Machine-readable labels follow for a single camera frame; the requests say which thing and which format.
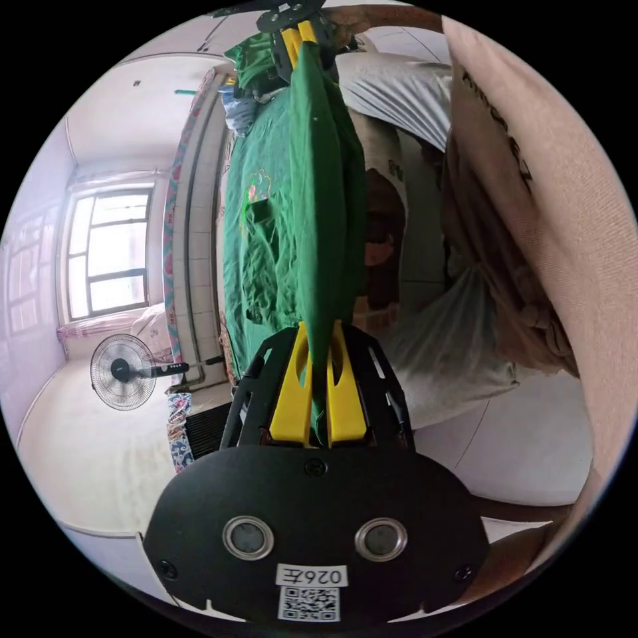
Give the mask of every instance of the window frame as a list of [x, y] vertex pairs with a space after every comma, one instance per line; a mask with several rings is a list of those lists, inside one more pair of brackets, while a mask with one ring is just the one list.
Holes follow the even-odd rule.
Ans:
[[[150, 226], [150, 212], [153, 199], [154, 185], [145, 186], [128, 186], [117, 189], [105, 189], [98, 191], [87, 191], [84, 193], [77, 193], [72, 200], [72, 213], [70, 215], [70, 223], [68, 225], [68, 236], [64, 242], [64, 255], [65, 255], [65, 269], [64, 269], [64, 289], [66, 294], [66, 312], [70, 322], [86, 321], [87, 319], [93, 319], [95, 317], [103, 317], [109, 314], [116, 314], [125, 310], [135, 310], [137, 308], [147, 308], [149, 306], [149, 294], [148, 294], [148, 235]], [[98, 199], [110, 199], [111, 197], [122, 197], [126, 195], [146, 195], [146, 211], [143, 218], [137, 219], [125, 219], [118, 221], [103, 222], [99, 224], [93, 224], [93, 214], [95, 212], [95, 202]], [[93, 206], [91, 207], [91, 214], [88, 223], [88, 232], [86, 239], [86, 249], [81, 253], [72, 253], [70, 251], [71, 237], [73, 233], [73, 227], [75, 223], [76, 212], [78, 209], [78, 202], [82, 199], [93, 198]], [[144, 237], [144, 268], [129, 268], [128, 270], [118, 270], [117, 272], [109, 272], [106, 274], [88, 274], [88, 254], [90, 244], [90, 233], [93, 228], [106, 228], [109, 226], [124, 226], [127, 224], [145, 223], [146, 232]], [[74, 257], [85, 257], [84, 266], [84, 281], [86, 285], [86, 305], [88, 308], [88, 314], [83, 317], [74, 317], [71, 310], [70, 299], [70, 285], [69, 285], [69, 262]], [[136, 304], [126, 304], [123, 306], [111, 306], [105, 310], [93, 310], [91, 303], [91, 284], [99, 281], [110, 281], [127, 276], [142, 276], [142, 285], [144, 287], [144, 301]]]
[[[36, 318], [35, 326], [40, 326], [42, 322], [41, 299], [39, 298], [39, 295], [41, 294], [41, 282], [40, 282], [41, 267], [53, 265], [52, 264], [53, 259], [51, 257], [48, 261], [44, 261], [42, 259], [43, 245], [45, 240], [45, 228], [47, 226], [49, 211], [50, 211], [50, 207], [43, 207], [41, 210], [38, 210], [37, 213], [35, 213], [34, 215], [25, 217], [23, 220], [23, 223], [20, 226], [21, 231], [26, 226], [30, 226], [32, 229], [36, 229], [39, 233], [38, 239], [29, 241], [28, 243], [25, 243], [25, 244], [20, 243], [18, 247], [16, 247], [14, 243], [7, 244], [7, 248], [9, 248], [8, 261], [7, 261], [7, 278], [4, 284], [7, 287], [6, 289], [7, 313], [5, 315], [5, 321], [7, 322], [7, 328], [8, 328], [7, 334], [9, 336], [21, 335], [33, 329], [33, 327], [30, 327], [30, 328], [20, 328], [16, 330], [14, 329], [14, 326], [13, 326], [12, 310], [15, 307], [20, 306], [27, 301], [31, 301], [31, 300], [35, 301], [35, 318]], [[16, 297], [16, 299], [11, 300], [10, 299], [11, 279], [14, 274], [13, 260], [18, 255], [21, 255], [22, 253], [31, 251], [33, 249], [37, 249], [37, 255], [36, 255], [37, 258], [36, 258], [35, 268], [37, 272], [36, 277], [38, 279], [38, 282], [36, 284], [35, 290], [31, 292], [27, 292], [26, 294], [20, 294], [18, 295], [18, 297]]]

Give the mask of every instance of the beige fabric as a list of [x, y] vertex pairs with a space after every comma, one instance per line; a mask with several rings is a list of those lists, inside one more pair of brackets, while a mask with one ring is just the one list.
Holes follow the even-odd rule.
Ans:
[[[459, 148], [489, 195], [505, 204], [503, 221], [562, 321], [593, 428], [585, 488], [533, 568], [595, 504], [631, 433], [638, 407], [638, 231], [605, 152], [558, 92], [473, 29], [448, 18], [443, 28], [454, 61], [452, 113]], [[465, 70], [473, 82], [463, 82]], [[506, 122], [507, 133], [490, 106]], [[521, 177], [537, 208], [512, 188]]]

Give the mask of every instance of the tiled floor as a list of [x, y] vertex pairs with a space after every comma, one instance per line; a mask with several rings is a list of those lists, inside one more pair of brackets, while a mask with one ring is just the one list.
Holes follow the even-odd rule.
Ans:
[[366, 31], [380, 53], [409, 55], [425, 62], [451, 64], [445, 35], [414, 27], [375, 27]]
[[417, 430], [417, 450], [475, 495], [521, 505], [573, 503], [592, 456], [580, 382], [528, 379], [455, 419]]

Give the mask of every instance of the person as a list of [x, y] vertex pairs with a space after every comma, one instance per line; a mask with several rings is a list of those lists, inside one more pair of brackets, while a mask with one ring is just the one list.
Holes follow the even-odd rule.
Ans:
[[[432, 150], [445, 153], [451, 66], [377, 52], [341, 54], [336, 65], [350, 110], [414, 137], [428, 157], [434, 157]], [[382, 252], [384, 244], [379, 246]], [[402, 311], [396, 324], [375, 333], [403, 388], [415, 430], [452, 419], [540, 373], [497, 354], [489, 287], [477, 267], [455, 257], [454, 281], [444, 295], [416, 312]], [[403, 275], [409, 273], [404, 269]]]
[[[567, 366], [578, 361], [593, 433], [585, 486], [565, 520], [491, 545], [486, 564], [460, 601], [466, 603], [514, 583], [554, 556], [614, 474], [636, 416], [637, 227], [627, 196], [591, 131], [553, 87], [512, 53], [469, 27], [416, 7], [356, 5], [325, 13], [343, 41], [380, 26], [445, 34], [453, 63], [443, 190], [457, 196], [456, 202], [449, 201], [451, 210], [462, 198], [491, 204], [475, 207], [477, 216], [496, 207], [500, 226], [494, 223], [492, 229], [513, 240], [516, 263], [529, 265], [551, 300], [569, 335], [574, 361], [562, 349], [556, 321], [544, 315], [546, 304], [531, 306], [525, 316], [501, 316], [504, 326], [519, 328], [510, 332], [506, 345], [530, 345], [527, 322], [542, 337], [527, 353], [532, 358], [546, 354]], [[529, 275], [518, 284], [534, 284]], [[502, 310], [512, 299], [503, 287], [490, 283]], [[512, 296], [518, 290], [513, 283]], [[552, 334], [553, 349], [548, 341]]]

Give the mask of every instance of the ceiling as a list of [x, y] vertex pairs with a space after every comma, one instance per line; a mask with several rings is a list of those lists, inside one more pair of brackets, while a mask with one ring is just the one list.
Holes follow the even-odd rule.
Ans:
[[[325, 6], [359, 1], [328, 0]], [[192, 102], [192, 96], [176, 95], [175, 90], [197, 90], [208, 70], [227, 63], [225, 51], [257, 32], [260, 14], [199, 16], [148, 42], [108, 71], [67, 115], [69, 144], [78, 164], [135, 157], [172, 160]], [[380, 28], [369, 34], [380, 51], [439, 60], [419, 42], [421, 29], [412, 31]], [[443, 35], [429, 35], [439, 37], [441, 47], [447, 48]], [[428, 43], [435, 52], [438, 44]]]
[[69, 110], [68, 139], [78, 164], [173, 157], [196, 91], [222, 60], [161, 55], [115, 66]]

